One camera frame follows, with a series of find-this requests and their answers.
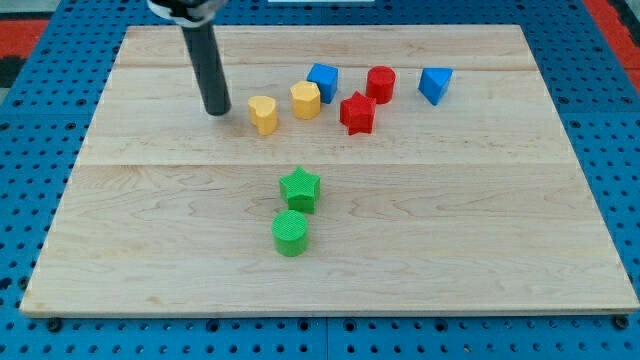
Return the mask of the white black rod mount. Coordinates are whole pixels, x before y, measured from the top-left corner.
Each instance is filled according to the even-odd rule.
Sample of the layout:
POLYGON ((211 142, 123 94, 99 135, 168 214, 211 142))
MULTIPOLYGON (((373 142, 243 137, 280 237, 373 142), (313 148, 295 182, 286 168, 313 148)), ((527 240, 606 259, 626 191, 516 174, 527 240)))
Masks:
POLYGON ((228 0, 147 0, 146 3, 158 17, 181 27, 199 27, 210 23, 228 0))

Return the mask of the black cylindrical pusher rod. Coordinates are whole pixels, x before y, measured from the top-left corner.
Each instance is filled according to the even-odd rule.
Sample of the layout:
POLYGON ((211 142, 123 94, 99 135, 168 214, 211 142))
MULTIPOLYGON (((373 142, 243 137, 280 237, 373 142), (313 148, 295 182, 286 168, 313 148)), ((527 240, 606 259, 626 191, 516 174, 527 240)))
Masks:
POLYGON ((213 116, 227 114, 231 100, 214 28, 205 23, 183 27, 182 33, 206 112, 213 116))

